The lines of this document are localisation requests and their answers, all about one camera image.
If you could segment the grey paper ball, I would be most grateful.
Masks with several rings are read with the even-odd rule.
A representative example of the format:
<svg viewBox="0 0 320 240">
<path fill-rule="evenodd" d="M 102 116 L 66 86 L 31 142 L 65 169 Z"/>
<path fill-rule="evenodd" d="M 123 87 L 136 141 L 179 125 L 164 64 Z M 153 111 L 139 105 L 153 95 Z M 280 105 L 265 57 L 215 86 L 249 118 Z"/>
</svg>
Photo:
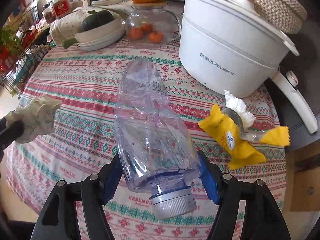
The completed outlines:
<svg viewBox="0 0 320 240">
<path fill-rule="evenodd" d="M 55 113 L 62 105 L 59 99 L 47 95 L 36 96 L 25 107 L 19 107 L 9 112 L 6 118 L 6 126 L 15 121 L 23 123 L 24 131 L 15 141 L 25 144 L 33 141 L 38 135 L 51 134 L 54 131 Z"/>
</svg>

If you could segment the yellow snack wrapper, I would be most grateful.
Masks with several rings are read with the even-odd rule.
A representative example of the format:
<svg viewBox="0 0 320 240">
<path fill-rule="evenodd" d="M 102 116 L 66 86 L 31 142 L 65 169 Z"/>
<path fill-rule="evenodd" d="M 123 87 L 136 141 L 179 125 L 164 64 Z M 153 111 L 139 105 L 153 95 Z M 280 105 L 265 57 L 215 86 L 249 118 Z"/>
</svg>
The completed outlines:
<svg viewBox="0 0 320 240">
<path fill-rule="evenodd" d="M 240 116 L 230 108 L 216 104 L 210 114 L 199 121 L 199 127 L 204 130 L 231 156 L 228 166 L 231 170 L 246 165 L 266 162 L 266 157 L 251 145 L 251 142 L 286 147 L 290 145 L 289 128 L 278 126 L 258 133 L 245 132 Z"/>
</svg>

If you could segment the crushed clear plastic bottle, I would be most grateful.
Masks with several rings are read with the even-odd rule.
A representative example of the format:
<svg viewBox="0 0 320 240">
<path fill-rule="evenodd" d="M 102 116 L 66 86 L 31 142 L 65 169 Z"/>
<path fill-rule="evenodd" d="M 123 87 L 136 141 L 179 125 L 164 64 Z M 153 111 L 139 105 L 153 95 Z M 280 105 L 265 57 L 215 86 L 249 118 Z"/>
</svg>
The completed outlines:
<svg viewBox="0 0 320 240">
<path fill-rule="evenodd" d="M 184 121 L 169 107 L 156 66 L 129 63 L 114 107 L 114 133 L 127 187 L 148 192 L 156 219 L 196 210 L 190 182 L 202 167 Z"/>
</svg>

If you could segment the white tissue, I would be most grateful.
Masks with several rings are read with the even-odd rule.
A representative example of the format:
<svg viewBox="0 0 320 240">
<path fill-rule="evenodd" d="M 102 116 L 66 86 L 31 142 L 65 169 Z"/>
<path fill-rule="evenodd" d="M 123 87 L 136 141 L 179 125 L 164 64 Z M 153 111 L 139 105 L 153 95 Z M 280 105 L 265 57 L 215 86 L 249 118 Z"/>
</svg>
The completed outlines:
<svg viewBox="0 0 320 240">
<path fill-rule="evenodd" d="M 224 90 L 226 107 L 234 110 L 241 118 L 245 129 L 251 127 L 256 118 L 247 110 L 247 106 L 242 99 L 236 98 L 230 91 Z"/>
</svg>

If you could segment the patterned tablecloth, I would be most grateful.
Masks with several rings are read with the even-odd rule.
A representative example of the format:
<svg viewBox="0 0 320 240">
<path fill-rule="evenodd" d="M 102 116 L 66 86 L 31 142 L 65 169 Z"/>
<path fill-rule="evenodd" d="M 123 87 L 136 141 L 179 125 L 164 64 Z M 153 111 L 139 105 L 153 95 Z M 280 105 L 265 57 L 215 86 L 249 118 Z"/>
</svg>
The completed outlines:
<svg viewBox="0 0 320 240">
<path fill-rule="evenodd" d="M 38 214 L 31 239 L 289 239 L 284 150 L 241 141 L 181 42 L 51 49 L 7 124 L 7 180 Z"/>
</svg>

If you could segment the green potted plant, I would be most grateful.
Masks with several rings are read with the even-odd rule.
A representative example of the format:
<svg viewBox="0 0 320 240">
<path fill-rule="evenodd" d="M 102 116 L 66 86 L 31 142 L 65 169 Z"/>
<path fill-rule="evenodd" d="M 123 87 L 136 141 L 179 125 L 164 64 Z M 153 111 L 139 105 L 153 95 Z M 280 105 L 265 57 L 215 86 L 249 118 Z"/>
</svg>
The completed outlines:
<svg viewBox="0 0 320 240">
<path fill-rule="evenodd" d="M 4 25 L 1 29 L 1 44 L 13 56 L 19 56 L 23 51 L 21 40 L 17 37 L 16 33 L 17 30 L 10 25 Z"/>
</svg>

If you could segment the floral white cloth bundle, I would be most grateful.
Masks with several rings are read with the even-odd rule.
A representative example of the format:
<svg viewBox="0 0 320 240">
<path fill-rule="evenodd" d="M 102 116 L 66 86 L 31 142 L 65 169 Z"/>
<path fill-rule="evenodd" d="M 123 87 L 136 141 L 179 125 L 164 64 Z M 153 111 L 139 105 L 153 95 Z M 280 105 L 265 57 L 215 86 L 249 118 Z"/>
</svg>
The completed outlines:
<svg viewBox="0 0 320 240">
<path fill-rule="evenodd" d="M 75 36 L 82 28 L 83 20 L 89 16 L 90 9 L 76 8 L 70 14 L 50 24 L 50 35 L 56 45 Z"/>
</svg>

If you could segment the stacked white bowls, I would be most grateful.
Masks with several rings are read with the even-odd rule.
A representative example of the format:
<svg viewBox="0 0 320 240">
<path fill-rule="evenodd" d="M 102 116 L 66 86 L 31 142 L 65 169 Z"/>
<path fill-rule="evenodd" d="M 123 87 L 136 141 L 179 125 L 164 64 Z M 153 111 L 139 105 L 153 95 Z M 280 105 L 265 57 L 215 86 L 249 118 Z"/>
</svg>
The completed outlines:
<svg viewBox="0 0 320 240">
<path fill-rule="evenodd" d="M 83 33 L 77 33 L 76 46 L 84 51 L 94 51 L 105 48 L 117 42 L 125 34 L 123 19 L 112 13 L 114 20 L 108 24 Z"/>
</svg>

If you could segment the red label jar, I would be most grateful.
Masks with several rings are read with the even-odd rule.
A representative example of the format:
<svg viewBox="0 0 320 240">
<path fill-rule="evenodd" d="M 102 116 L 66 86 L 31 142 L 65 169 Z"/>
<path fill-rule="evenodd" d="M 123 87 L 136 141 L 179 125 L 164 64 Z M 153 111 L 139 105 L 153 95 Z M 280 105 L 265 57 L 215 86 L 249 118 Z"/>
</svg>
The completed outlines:
<svg viewBox="0 0 320 240">
<path fill-rule="evenodd" d="M 72 12 L 69 0 L 52 0 L 52 9 L 57 19 L 61 19 Z"/>
</svg>

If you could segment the dark green squash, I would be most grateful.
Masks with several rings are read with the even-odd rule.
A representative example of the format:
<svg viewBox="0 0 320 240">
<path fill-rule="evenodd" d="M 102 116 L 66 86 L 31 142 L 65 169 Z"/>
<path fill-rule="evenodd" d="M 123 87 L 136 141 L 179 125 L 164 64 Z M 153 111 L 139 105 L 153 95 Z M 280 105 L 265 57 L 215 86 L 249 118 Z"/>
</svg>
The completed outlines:
<svg viewBox="0 0 320 240">
<path fill-rule="evenodd" d="M 82 22 L 83 31 L 95 29 L 114 20 L 113 15 L 107 10 L 98 12 L 96 12 L 95 10 L 91 10 L 88 13 L 89 16 L 86 17 Z"/>
</svg>

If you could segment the grey refrigerator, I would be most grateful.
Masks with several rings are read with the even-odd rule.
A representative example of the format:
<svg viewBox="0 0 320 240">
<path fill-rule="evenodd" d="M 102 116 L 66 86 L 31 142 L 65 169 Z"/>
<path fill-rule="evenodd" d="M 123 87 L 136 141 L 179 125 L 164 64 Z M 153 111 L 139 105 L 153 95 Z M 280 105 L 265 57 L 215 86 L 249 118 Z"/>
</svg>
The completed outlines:
<svg viewBox="0 0 320 240">
<path fill-rule="evenodd" d="M 300 56 L 288 53 L 281 61 L 284 72 L 292 71 L 298 78 L 298 90 L 304 96 L 317 120 L 319 120 L 319 0 L 297 0 L 307 11 L 299 33 L 290 35 Z M 294 151 L 319 139 L 319 132 L 310 134 L 300 116 L 271 81 L 265 81 L 265 86 L 273 100 L 280 124 L 290 129 L 291 145 L 286 152 Z"/>
</svg>

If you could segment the white electric cooking pot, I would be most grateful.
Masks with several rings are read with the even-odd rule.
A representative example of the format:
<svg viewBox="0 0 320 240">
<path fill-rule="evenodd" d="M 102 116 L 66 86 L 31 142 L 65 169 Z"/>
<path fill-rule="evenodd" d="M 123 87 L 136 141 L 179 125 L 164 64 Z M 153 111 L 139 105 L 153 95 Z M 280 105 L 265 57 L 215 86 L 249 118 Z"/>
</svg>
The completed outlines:
<svg viewBox="0 0 320 240">
<path fill-rule="evenodd" d="M 185 0 L 179 50 L 185 70 L 209 89 L 238 98 L 271 79 L 315 133 L 318 122 L 297 77 L 280 71 L 287 53 L 298 55 L 295 44 L 263 20 L 251 0 Z"/>
</svg>

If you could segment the glass jar with oranges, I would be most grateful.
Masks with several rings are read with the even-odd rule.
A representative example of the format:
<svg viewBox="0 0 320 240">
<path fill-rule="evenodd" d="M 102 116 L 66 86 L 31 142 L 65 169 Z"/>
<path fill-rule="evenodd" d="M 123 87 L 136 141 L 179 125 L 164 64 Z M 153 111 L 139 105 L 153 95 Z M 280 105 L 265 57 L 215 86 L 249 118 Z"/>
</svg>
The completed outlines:
<svg viewBox="0 0 320 240">
<path fill-rule="evenodd" d="M 133 3 L 133 12 L 125 21 L 126 35 L 139 48 L 158 48 L 177 41 L 181 36 L 180 18 L 165 10 L 166 0 Z"/>
</svg>

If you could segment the woven rattan basket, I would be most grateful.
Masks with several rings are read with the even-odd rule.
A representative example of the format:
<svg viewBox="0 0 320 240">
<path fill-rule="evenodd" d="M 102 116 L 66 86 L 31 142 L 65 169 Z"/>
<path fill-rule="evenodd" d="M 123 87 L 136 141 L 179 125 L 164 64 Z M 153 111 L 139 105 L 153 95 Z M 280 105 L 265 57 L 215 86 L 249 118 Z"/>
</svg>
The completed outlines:
<svg viewBox="0 0 320 240">
<path fill-rule="evenodd" d="M 253 0 L 256 12 L 286 34 L 297 34 L 307 12 L 297 0 Z"/>
</svg>

